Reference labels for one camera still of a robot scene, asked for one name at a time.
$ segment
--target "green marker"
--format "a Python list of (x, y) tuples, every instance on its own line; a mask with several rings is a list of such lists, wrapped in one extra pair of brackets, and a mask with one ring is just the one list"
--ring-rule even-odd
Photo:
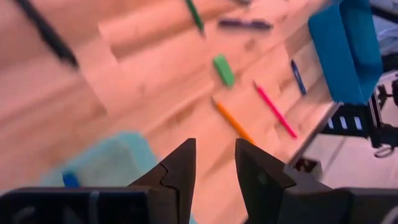
[(205, 25), (199, 15), (199, 12), (197, 11), (195, 5), (193, 4), (192, 0), (185, 0), (188, 4), (188, 8), (191, 11), (193, 20), (195, 21), (195, 24), (197, 25), (197, 27), (199, 28), (200, 32), (202, 34), (205, 33)]
[(219, 54), (213, 59), (214, 66), (217, 68), (218, 74), (223, 80), (226, 86), (233, 86), (235, 82), (234, 74), (232, 73), (231, 67), (229, 67), (228, 62), (224, 55)]

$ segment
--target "blue bin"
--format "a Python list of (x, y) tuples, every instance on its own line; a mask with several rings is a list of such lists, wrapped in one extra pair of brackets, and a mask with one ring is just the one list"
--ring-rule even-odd
[(367, 104), (383, 73), (369, 0), (336, 2), (308, 26), (333, 100)]

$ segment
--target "teal cloth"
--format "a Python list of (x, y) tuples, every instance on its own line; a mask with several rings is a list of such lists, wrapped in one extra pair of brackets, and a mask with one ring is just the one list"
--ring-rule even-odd
[[(123, 132), (53, 170), (38, 185), (64, 187), (62, 174), (72, 172), (85, 187), (125, 187), (156, 165), (156, 157), (146, 139), (139, 133)], [(197, 223), (193, 215), (190, 223)]]

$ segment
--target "black marker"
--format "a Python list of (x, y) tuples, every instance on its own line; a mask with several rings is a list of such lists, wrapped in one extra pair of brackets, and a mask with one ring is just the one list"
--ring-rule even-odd
[(51, 49), (62, 60), (67, 60), (74, 67), (78, 68), (78, 62), (69, 47), (62, 41), (59, 35), (52, 29), (52, 27), (39, 14), (36, 8), (29, 2), (29, 0), (15, 0), (26, 16), (32, 21), (37, 30), (40, 32), (43, 40), (51, 47)]
[(237, 3), (243, 5), (243, 6), (248, 6), (251, 3), (251, 0), (235, 0)]

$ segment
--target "orange marker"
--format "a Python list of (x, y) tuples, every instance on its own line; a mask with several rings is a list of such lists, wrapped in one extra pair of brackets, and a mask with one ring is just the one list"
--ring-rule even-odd
[(239, 133), (239, 135), (248, 140), (251, 144), (254, 144), (254, 141), (252, 138), (250, 138), (249, 134), (243, 129), (243, 127), (232, 117), (232, 115), (224, 108), (224, 106), (216, 102), (213, 98), (211, 98), (213, 101), (214, 105), (217, 107), (217, 110), (224, 116), (224, 118), (232, 125), (232, 127), (235, 129), (236, 132)]

